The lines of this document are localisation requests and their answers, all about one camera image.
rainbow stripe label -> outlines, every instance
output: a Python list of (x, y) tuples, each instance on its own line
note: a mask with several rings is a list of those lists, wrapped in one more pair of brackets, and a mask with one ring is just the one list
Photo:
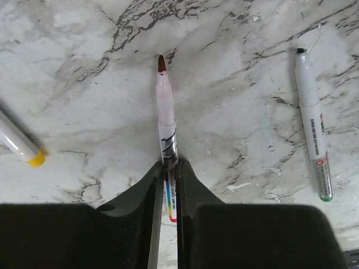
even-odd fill
[(177, 222), (177, 206), (176, 206), (176, 176), (177, 167), (173, 170), (165, 171), (165, 192), (168, 205), (168, 216), (171, 222)]

felt-tip marker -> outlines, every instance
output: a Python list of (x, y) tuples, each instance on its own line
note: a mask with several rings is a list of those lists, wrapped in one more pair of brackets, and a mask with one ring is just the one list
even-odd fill
[(22, 161), (32, 167), (45, 162), (45, 156), (4, 113), (0, 111), (0, 140)]
[(329, 202), (333, 199), (333, 187), (330, 178), (323, 114), (317, 93), (313, 66), (306, 49), (297, 49), (294, 72), (298, 87), (303, 127), (317, 192), (322, 201)]
[(176, 120), (174, 118), (174, 103), (172, 86), (169, 83), (164, 58), (158, 58), (156, 85), (156, 100), (158, 112), (158, 132), (162, 163), (165, 168), (165, 192), (168, 204), (168, 215), (172, 222), (177, 222), (176, 206), (176, 176), (177, 176), (177, 138)]

white marble countertop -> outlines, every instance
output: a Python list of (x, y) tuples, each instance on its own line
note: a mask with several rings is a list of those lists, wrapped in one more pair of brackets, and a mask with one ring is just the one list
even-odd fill
[[(359, 247), (357, 0), (4, 0), (0, 100), (48, 153), (38, 169), (0, 146), (2, 202), (92, 206), (160, 157), (155, 80), (163, 54), (178, 148), (230, 203), (320, 208), (343, 250)], [(312, 184), (294, 80), (310, 48), (334, 199)], [(241, 188), (231, 191), (228, 186)], [(175, 268), (163, 218), (159, 268)]]

yellow marker cap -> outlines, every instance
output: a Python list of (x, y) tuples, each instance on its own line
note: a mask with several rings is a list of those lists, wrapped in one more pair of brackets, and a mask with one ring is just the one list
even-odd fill
[(46, 161), (45, 156), (42, 154), (41, 150), (40, 152), (31, 159), (30, 161), (27, 161), (28, 164), (30, 164), (32, 167), (39, 167), (41, 164), (43, 164)]

green marker end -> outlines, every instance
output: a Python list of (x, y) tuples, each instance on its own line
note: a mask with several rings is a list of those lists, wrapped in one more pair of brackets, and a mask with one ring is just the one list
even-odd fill
[(329, 198), (322, 198), (322, 197), (319, 197), (323, 202), (330, 202), (332, 199), (333, 199), (333, 196), (332, 197), (329, 197)]

